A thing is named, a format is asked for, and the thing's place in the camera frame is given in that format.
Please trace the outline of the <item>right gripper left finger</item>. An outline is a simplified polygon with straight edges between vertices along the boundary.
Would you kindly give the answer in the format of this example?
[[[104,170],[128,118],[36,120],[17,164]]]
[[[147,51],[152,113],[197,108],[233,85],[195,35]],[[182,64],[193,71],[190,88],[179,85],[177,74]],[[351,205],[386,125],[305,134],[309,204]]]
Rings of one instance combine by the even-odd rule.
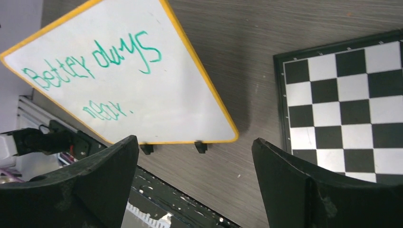
[[[0,186],[3,228],[119,228],[139,155],[130,135],[69,166]]]

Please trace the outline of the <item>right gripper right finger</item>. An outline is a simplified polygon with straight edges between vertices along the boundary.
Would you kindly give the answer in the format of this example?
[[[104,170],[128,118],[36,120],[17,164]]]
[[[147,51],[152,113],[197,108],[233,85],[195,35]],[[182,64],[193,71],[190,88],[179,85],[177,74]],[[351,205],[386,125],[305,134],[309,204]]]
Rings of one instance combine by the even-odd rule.
[[[262,138],[251,147],[272,228],[400,228],[403,187],[358,180],[295,157]]]

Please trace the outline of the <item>yellow framed whiteboard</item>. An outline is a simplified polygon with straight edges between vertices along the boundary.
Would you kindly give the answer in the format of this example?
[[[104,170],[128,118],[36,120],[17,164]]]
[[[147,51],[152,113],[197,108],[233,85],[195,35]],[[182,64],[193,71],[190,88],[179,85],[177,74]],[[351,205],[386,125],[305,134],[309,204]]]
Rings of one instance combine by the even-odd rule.
[[[166,0],[88,0],[4,51],[10,71],[108,143],[239,131]]]

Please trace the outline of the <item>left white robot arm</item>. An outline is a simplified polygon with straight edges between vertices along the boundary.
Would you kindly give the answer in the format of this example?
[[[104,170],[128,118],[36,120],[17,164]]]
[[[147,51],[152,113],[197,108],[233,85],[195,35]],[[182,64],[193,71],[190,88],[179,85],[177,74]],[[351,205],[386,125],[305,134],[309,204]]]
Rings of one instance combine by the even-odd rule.
[[[68,132],[43,133],[40,129],[24,128],[0,134],[0,158],[41,152],[52,155],[70,151],[72,135]]]

